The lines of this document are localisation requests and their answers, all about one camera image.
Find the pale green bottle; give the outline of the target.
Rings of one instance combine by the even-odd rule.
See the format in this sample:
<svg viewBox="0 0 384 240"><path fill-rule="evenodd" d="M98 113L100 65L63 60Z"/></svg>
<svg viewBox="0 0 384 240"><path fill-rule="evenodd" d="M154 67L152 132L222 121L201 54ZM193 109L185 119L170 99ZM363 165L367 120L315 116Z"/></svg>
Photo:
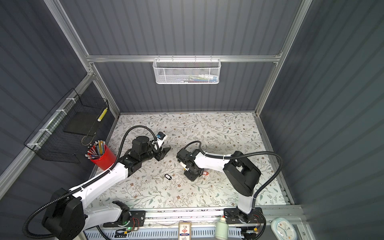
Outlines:
<svg viewBox="0 0 384 240"><path fill-rule="evenodd" d="M227 219L225 216L221 216L220 219L216 222L215 226L215 239L217 240L227 240L229 235L229 226L227 224Z"/></svg>

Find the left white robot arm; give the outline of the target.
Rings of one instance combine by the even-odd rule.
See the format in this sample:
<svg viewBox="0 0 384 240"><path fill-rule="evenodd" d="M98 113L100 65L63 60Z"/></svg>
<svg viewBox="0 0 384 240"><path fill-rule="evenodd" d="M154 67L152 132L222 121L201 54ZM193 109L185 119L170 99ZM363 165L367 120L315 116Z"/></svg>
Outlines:
<svg viewBox="0 0 384 240"><path fill-rule="evenodd" d="M113 170L105 170L101 174L79 185L80 191L49 206L42 220L42 225L59 240L72 240L82 231L104 223L114 223L119 227L131 228L135 225L130 208L121 201L89 208L89 204L107 189L125 180L136 172L142 163L155 158L162 160L170 150L162 144L167 136L159 132L156 142L146 136L136 137L130 153L119 159Z"/></svg>

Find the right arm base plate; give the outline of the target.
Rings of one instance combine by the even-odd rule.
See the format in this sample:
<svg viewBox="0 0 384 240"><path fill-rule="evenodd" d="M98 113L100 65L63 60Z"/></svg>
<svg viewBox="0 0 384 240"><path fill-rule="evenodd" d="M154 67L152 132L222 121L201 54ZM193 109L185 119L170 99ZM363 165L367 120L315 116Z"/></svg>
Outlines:
<svg viewBox="0 0 384 240"><path fill-rule="evenodd" d="M238 208L225 208L224 216L228 224L260 225L266 222L261 208L251 209L249 214L240 211Z"/></svg>

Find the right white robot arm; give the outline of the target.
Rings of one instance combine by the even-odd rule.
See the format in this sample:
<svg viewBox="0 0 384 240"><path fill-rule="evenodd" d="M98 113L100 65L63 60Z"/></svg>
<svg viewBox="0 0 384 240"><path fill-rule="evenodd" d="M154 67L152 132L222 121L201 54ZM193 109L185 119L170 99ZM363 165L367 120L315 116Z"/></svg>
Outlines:
<svg viewBox="0 0 384 240"><path fill-rule="evenodd" d="M198 149L192 152L181 149L177 153L177 160L185 169L184 175L192 182L201 177L205 169L224 173L239 193L237 208L240 213L244 215L251 213L254 189L262 173L241 152L236 151L232 155L222 156L203 154Z"/></svg>

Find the white analog clock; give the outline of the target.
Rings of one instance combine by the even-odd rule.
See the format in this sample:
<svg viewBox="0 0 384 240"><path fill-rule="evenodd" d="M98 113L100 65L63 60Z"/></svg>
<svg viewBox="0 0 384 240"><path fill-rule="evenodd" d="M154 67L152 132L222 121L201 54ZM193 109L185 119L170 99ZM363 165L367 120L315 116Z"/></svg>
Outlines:
<svg viewBox="0 0 384 240"><path fill-rule="evenodd" d="M297 240L294 226L285 218L276 218L271 222L271 229L278 240Z"/></svg>

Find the small card box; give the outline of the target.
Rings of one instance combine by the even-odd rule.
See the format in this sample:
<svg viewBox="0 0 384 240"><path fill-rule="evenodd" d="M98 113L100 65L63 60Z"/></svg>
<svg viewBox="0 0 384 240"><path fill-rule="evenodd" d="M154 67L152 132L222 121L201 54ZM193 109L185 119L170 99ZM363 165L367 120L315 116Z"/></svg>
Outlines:
<svg viewBox="0 0 384 240"><path fill-rule="evenodd" d="M179 222L178 240L191 240L191 223Z"/></svg>

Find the white mesh wall basket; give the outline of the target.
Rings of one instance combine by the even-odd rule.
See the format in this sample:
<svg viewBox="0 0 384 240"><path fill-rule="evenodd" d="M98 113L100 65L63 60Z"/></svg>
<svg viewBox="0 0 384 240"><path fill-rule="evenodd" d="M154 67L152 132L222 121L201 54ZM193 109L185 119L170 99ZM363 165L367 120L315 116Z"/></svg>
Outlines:
<svg viewBox="0 0 384 240"><path fill-rule="evenodd" d="M220 82L221 61L153 61L155 80L160 85L214 85Z"/></svg>

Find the red pencil cup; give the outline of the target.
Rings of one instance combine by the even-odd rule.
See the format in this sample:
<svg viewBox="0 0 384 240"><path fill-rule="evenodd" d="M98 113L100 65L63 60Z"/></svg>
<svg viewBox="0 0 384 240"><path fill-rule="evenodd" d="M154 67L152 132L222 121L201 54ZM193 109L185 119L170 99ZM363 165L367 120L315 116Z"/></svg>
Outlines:
<svg viewBox="0 0 384 240"><path fill-rule="evenodd" d="M110 168L117 158L103 140L98 140L89 146L85 157L103 171Z"/></svg>

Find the yellow marker in basket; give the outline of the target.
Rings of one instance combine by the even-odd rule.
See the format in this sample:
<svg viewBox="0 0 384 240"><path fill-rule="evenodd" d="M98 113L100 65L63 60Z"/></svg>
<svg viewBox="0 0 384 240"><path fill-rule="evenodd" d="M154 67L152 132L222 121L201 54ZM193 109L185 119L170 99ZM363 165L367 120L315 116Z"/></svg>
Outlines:
<svg viewBox="0 0 384 240"><path fill-rule="evenodd" d="M104 116L106 115L107 112L108 112L108 107L106 107L106 108L101 112L101 114L99 115L97 121L98 121L98 122L101 122L101 121L103 120L103 118L104 118Z"/></svg>

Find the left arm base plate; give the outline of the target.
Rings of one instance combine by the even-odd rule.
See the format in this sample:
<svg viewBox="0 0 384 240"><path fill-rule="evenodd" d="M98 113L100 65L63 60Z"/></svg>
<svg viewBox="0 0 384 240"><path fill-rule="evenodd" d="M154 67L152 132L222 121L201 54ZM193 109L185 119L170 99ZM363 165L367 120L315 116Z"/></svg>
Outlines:
<svg viewBox="0 0 384 240"><path fill-rule="evenodd" d="M117 221L104 223L104 228L139 228L144 226L146 219L146 211L130 211L129 213L123 213L122 217L119 217Z"/></svg>

